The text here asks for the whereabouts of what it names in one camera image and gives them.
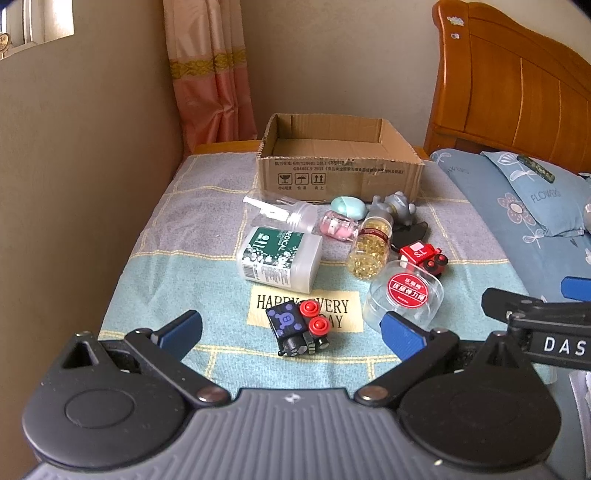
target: green label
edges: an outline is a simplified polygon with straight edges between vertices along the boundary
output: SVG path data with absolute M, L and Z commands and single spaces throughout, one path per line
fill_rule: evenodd
M 244 259 L 290 269 L 303 236 L 303 233 L 259 227 L 246 246 Z

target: toy vehicle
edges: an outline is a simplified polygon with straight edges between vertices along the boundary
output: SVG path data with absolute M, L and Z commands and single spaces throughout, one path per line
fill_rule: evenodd
M 320 316 L 320 304 L 315 300 L 287 301 L 266 309 L 265 313 L 277 339 L 279 356 L 306 352 L 313 355 L 330 344 L 330 323 Z
M 406 260 L 437 278 L 441 276 L 449 262 L 447 257 L 441 253 L 441 248 L 435 248 L 432 244 L 424 244 L 423 242 L 414 242 L 402 247 L 400 260 Z

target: red toy car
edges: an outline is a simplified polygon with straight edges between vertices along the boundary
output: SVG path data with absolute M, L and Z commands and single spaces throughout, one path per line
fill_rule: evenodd
M 400 249 L 400 260 L 406 260 L 437 278 L 441 276 L 449 261 L 441 253 L 441 248 L 435 248 L 431 244 L 424 244 L 423 242 L 414 242 L 411 245 L 402 247 Z

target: window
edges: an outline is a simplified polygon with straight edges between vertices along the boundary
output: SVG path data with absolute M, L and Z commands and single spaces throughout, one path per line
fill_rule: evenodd
M 73 35 L 72 0 L 14 0 L 0 14 L 0 33 L 10 35 L 1 57 Z

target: yellow patch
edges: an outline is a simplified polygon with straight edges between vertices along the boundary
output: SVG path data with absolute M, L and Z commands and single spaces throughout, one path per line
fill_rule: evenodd
M 320 314 L 328 318 L 333 326 L 332 332 L 363 332 L 361 300 L 358 291 L 313 290 L 306 294 L 253 285 L 246 323 L 269 328 L 265 309 L 290 300 L 297 303 L 307 299 L 314 299 L 320 303 Z

